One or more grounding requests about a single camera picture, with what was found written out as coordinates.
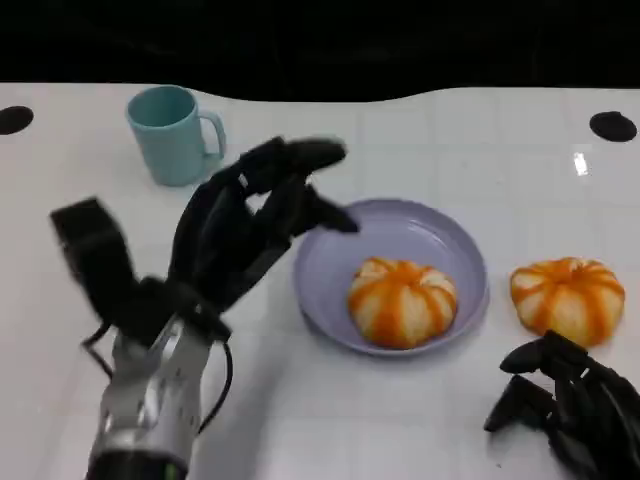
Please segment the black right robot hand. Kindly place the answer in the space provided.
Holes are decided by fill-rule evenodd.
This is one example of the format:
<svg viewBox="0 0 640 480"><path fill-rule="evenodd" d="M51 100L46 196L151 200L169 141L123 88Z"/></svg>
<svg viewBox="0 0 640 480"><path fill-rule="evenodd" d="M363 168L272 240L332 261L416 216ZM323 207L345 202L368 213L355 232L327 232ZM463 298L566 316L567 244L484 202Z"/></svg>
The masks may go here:
<svg viewBox="0 0 640 480"><path fill-rule="evenodd" d="M639 477L639 393L626 378L552 330L510 352L500 369L512 378L485 431L521 423L544 432L578 479Z"/></svg>

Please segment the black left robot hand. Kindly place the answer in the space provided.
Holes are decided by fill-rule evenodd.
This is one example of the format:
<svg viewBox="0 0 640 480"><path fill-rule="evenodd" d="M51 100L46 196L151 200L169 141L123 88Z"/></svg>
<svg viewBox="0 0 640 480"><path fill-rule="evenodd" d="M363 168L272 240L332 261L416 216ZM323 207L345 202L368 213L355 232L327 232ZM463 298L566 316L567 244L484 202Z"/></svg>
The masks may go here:
<svg viewBox="0 0 640 480"><path fill-rule="evenodd" d="M355 234L358 223L308 178L346 157L338 139L275 137L201 184L177 225L168 270L217 312L232 307L289 250L323 227Z"/></svg>

